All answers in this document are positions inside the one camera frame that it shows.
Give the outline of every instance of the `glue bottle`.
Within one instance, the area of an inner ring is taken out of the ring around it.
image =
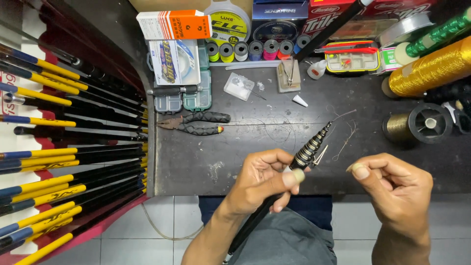
[[[312,79],[317,80],[317,79],[321,78],[321,76],[324,75],[326,66],[327,66],[327,61],[326,60],[316,62],[316,63],[312,64],[311,66],[309,66],[308,75]]]

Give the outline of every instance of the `cable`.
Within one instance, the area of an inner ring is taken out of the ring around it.
[[[147,209],[146,207],[144,206],[143,203],[141,203],[141,206],[142,206],[142,209],[144,210],[144,214],[146,214],[146,217],[147,217],[147,220],[149,221],[150,225],[152,226],[152,228],[157,232],[157,234],[159,234],[161,237],[167,239],[167,240],[171,240],[171,241],[180,241],[180,240],[185,240],[185,239],[190,239],[191,237],[193,237],[194,235],[197,235],[201,229],[203,229],[204,227],[204,224],[202,224],[200,226],[200,228],[198,228],[198,230],[196,230],[196,232],[192,233],[191,235],[189,236],[186,236],[186,237],[181,237],[181,238],[171,238],[171,237],[168,237],[164,234],[162,234],[162,232],[160,232],[159,229],[157,229],[157,227],[155,226],[154,222],[152,222],[152,220],[150,219],[150,216],[149,216],[149,213],[147,212]]]

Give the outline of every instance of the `hand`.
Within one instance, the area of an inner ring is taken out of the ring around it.
[[[288,204],[291,194],[299,193],[299,183],[305,177],[300,169],[287,173],[279,172],[292,160],[293,156],[281,149],[249,154],[234,186],[224,199],[223,203],[229,213],[251,214],[265,198],[284,193],[270,208],[270,211],[280,212]]]
[[[361,158],[347,172],[371,195],[383,225],[413,240],[428,236],[430,173],[385,153]]]

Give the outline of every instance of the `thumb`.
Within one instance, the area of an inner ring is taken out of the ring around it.
[[[389,205],[391,194],[369,167],[362,163],[356,163],[352,166],[351,172],[376,203],[384,207]]]
[[[265,199],[271,195],[291,190],[301,183],[304,178],[304,172],[298,168],[291,172],[276,172],[272,178],[254,187],[254,193],[260,196],[261,199]]]

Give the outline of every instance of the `white tile floor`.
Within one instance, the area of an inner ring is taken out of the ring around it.
[[[471,194],[432,196],[430,230],[433,265],[471,264]],[[155,197],[145,202],[156,227],[168,237],[185,237],[201,226],[196,196]],[[380,223],[367,196],[349,195],[334,203],[334,251],[338,265],[371,264]],[[137,206],[101,237],[41,265],[179,265],[191,239],[171,241],[152,228]]]

